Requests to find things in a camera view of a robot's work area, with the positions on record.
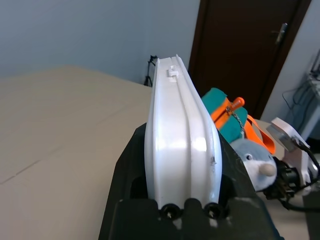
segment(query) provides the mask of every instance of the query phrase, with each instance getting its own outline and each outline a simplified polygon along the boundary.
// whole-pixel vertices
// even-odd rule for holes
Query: beige table
[[[1,79],[0,239],[97,240],[116,161],[150,96],[73,66]],[[304,215],[267,205],[284,237],[306,239]]]

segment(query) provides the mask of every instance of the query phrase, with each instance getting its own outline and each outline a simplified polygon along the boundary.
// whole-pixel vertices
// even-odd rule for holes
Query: wooden door
[[[199,95],[215,87],[231,101],[243,97],[245,108],[256,117],[257,103],[286,38],[284,34],[277,42],[278,33],[283,24],[290,27],[301,1],[202,0],[189,65]]]

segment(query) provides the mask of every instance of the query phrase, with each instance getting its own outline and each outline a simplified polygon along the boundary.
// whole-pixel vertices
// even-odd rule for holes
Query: gray plush toy
[[[267,149],[245,138],[237,139],[230,145],[243,161],[256,192],[274,183],[277,166]]]

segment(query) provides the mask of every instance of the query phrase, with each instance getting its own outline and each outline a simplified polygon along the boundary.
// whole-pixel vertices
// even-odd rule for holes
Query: white wall
[[[0,77],[72,64],[142,82],[144,4],[0,1]]]
[[[282,98],[282,93],[300,86],[303,77],[320,49],[320,0],[312,0],[282,67],[261,119],[271,121],[279,117],[292,122],[293,116]],[[292,104],[293,92],[285,94]]]
[[[200,0],[2,0],[0,77],[71,64],[142,83],[150,55],[188,66]]]
[[[146,59],[178,54],[188,69],[200,0],[149,0],[147,4]]]

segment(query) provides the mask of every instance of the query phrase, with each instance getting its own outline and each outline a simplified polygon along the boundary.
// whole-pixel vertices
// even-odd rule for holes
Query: white plastic part
[[[290,124],[278,117],[272,120],[271,125],[267,130],[274,139],[285,148],[282,161],[297,169],[300,177],[300,185],[303,186],[306,183],[309,183],[311,181],[309,169],[312,169],[313,163],[308,156],[308,153],[293,144],[292,138],[299,139],[307,147],[309,147],[309,145]],[[305,196],[308,195],[311,190],[311,187],[308,186],[299,191],[298,194]]]
[[[219,200],[222,153],[218,131],[181,58],[158,59],[145,130],[148,196],[158,207],[202,207]]]

